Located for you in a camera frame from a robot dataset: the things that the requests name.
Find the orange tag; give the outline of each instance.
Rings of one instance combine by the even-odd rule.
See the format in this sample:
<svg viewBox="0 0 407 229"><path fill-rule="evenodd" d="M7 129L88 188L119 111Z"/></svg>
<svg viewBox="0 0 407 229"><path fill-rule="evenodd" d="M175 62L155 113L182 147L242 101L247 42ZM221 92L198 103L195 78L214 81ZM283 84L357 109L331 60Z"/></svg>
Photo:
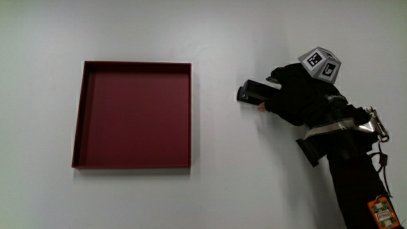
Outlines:
<svg viewBox="0 0 407 229"><path fill-rule="evenodd" d="M374 217L379 229L391 229L400 226L393 208L386 197L380 197L368 203L370 213Z"/></svg>

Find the white background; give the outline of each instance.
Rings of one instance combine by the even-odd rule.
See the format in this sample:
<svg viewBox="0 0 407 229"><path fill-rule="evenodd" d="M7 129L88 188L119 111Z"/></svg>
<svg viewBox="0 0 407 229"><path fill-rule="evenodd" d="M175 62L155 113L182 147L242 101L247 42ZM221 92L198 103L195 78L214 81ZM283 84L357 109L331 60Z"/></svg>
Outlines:
<svg viewBox="0 0 407 229"><path fill-rule="evenodd" d="M0 0L0 228L344 228L326 159L312 168L295 143L305 128L235 99L316 46L342 61L343 95L388 128L406 218L406 12L406 1ZM85 60L193 63L190 173L71 168Z"/></svg>

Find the wire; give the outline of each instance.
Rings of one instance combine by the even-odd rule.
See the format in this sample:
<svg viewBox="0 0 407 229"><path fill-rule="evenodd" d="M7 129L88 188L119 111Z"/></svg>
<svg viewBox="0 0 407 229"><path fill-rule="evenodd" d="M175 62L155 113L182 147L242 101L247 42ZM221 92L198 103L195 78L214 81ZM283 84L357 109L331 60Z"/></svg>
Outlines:
<svg viewBox="0 0 407 229"><path fill-rule="evenodd" d="M387 159L388 159L389 156L387 156L385 153L382 152L382 147L380 147L380 141L378 141L378 146L379 146L379 152L372 153L372 154L370 154L369 156L370 156L371 158L373 158L373 157L376 156L376 155L379 155L379 156L380 156L380 158L379 158L379 164L380 164L381 166L380 166L380 169L377 170L377 172L379 173L379 172L382 171L382 169L383 169L384 183L385 183L385 185L386 185L386 190L387 190L388 196L389 196L390 198L393 198L393 196L390 194L390 190L389 190L389 186L387 185L387 178L386 178L386 165L387 165Z"/></svg>

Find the red tray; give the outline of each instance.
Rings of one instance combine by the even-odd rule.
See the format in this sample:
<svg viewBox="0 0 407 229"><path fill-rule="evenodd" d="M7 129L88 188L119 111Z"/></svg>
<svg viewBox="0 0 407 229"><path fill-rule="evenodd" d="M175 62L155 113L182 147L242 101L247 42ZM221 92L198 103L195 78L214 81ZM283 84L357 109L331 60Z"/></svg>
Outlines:
<svg viewBox="0 0 407 229"><path fill-rule="evenodd" d="M191 64L85 62L72 167L191 167Z"/></svg>

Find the fiducial marker cube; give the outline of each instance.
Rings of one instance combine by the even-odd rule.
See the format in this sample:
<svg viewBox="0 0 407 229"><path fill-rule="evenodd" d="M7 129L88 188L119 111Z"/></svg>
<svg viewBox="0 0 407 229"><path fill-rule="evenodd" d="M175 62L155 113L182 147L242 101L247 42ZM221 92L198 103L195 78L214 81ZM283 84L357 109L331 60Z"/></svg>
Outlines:
<svg viewBox="0 0 407 229"><path fill-rule="evenodd" d="M328 83L335 83L341 62L331 51L317 47L298 57L298 60L311 77Z"/></svg>

